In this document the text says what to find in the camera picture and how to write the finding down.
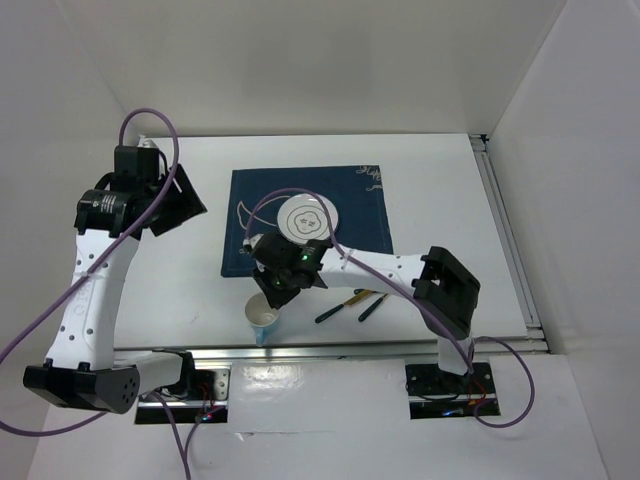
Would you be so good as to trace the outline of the blue white mug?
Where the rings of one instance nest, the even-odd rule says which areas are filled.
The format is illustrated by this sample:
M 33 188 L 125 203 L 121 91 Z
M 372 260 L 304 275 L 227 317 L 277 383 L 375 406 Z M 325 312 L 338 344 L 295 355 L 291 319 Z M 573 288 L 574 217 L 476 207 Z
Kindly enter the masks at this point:
M 254 332 L 255 344 L 263 347 L 269 335 L 279 326 L 279 311 L 269 305 L 264 294 L 259 293 L 247 300 L 244 313 Z

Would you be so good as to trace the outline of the white plate green rim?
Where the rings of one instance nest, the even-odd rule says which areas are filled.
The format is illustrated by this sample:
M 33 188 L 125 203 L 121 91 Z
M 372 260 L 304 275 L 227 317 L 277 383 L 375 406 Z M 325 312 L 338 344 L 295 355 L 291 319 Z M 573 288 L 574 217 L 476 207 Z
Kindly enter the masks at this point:
M 320 202 L 312 195 L 298 194 L 284 201 L 277 213 L 280 233 L 289 241 L 304 245 L 309 240 L 330 238 L 329 225 L 339 226 L 339 213 L 335 205 L 320 195 Z

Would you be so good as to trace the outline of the gold knife green handle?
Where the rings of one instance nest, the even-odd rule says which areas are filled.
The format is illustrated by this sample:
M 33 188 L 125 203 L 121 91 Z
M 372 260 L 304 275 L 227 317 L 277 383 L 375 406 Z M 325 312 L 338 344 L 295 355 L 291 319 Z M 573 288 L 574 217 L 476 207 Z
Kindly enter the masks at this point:
M 315 318 L 314 322 L 316 324 L 320 324 L 326 320 L 328 320 L 331 316 L 335 315 L 336 313 L 338 313 L 339 311 L 341 311 L 342 309 L 346 308 L 346 307 L 350 307 L 353 306 L 357 303 L 359 303 L 361 300 L 365 299 L 366 297 L 370 296 L 372 294 L 371 290 L 365 290 L 365 289 L 358 289 L 354 291 L 354 294 L 351 298 L 345 300 L 344 302 L 336 305 L 335 307 L 331 308 L 330 310 L 327 310 L 326 312 L 322 313 L 321 315 L 319 315 L 318 317 Z

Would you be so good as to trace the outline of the blue fish placemat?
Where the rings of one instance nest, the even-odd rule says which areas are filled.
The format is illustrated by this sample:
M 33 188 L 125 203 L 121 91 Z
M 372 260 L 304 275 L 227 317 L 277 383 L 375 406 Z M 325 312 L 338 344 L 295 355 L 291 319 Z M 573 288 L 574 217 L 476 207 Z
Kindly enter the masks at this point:
M 329 199 L 339 213 L 334 229 L 343 244 L 391 253 L 382 175 L 377 165 L 245 169 L 232 172 L 221 275 L 249 277 L 254 262 L 243 250 L 245 233 L 276 231 L 277 213 L 302 188 Z

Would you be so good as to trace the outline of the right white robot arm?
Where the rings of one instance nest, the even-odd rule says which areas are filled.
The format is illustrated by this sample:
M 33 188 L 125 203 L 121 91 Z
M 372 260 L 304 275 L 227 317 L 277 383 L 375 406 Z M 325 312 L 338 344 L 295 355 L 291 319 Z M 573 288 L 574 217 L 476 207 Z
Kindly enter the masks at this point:
M 302 246 L 278 232 L 246 238 L 243 247 L 255 262 L 253 279 L 276 310 L 313 288 L 361 288 L 407 300 L 438 337 L 440 387 L 457 392 L 469 383 L 474 372 L 471 321 L 480 282 L 448 250 L 433 247 L 422 255 L 383 254 L 329 239 Z

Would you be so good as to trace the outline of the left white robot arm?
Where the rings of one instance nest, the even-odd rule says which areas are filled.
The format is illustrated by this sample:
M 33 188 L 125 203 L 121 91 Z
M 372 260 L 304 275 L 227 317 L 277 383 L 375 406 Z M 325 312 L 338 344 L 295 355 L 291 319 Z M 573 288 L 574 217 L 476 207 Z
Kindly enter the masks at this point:
M 53 344 L 40 366 L 29 366 L 24 386 L 61 407 L 124 414 L 137 397 L 164 389 L 176 399 L 196 390 L 190 353 L 157 348 L 116 352 L 115 327 L 126 276 L 145 229 L 160 236 L 204 213 L 184 169 L 146 141 L 118 146 L 114 169 L 77 203 L 74 281 Z

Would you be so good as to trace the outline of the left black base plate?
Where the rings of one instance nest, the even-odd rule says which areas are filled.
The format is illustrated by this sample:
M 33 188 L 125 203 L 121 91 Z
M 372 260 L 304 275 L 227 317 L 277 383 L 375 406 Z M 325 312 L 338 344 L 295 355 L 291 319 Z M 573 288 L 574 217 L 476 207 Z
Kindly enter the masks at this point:
M 155 391 L 173 415 L 177 425 L 224 424 L 228 421 L 229 367 L 197 369 L 182 387 L 161 387 Z M 151 393 L 139 398 L 136 425 L 168 425 L 161 402 Z

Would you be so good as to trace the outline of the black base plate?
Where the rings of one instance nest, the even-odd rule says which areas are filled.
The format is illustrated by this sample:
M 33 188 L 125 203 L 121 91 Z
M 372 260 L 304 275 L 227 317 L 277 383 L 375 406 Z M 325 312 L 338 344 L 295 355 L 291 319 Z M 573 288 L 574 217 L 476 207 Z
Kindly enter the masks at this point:
M 182 387 L 161 387 L 155 391 L 173 415 L 177 425 L 224 424 L 228 421 L 229 367 L 197 369 Z M 168 425 L 161 402 L 151 393 L 139 398 L 136 425 Z
M 488 362 L 474 364 L 472 376 L 441 371 L 436 364 L 405 366 L 405 390 L 412 420 L 499 416 L 500 407 Z

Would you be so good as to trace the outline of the aluminium front rail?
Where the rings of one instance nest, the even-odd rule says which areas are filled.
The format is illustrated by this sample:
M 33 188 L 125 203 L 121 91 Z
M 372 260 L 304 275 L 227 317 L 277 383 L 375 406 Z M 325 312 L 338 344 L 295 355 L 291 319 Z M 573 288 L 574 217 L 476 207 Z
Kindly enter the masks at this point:
M 507 341 L 518 353 L 523 355 L 547 354 L 550 348 L 543 337 L 524 338 Z M 392 342 L 392 343 L 346 343 L 302 346 L 271 347 L 216 347 L 191 348 L 191 352 L 199 362 L 231 363 L 235 361 L 250 362 L 296 362 L 311 360 L 365 360 L 382 358 L 427 358 L 434 359 L 438 348 L 435 341 Z M 476 358 L 507 354 L 508 351 L 497 343 L 483 341 L 476 343 Z M 151 353 L 148 350 L 116 350 L 116 358 L 129 359 Z

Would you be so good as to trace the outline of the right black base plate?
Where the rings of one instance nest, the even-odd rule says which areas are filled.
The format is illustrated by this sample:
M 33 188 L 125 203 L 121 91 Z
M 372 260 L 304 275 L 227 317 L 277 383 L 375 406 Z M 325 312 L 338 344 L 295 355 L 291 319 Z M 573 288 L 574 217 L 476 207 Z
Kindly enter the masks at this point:
M 488 362 L 474 364 L 472 376 L 441 371 L 436 364 L 405 366 L 405 390 L 412 420 L 499 416 L 500 407 Z

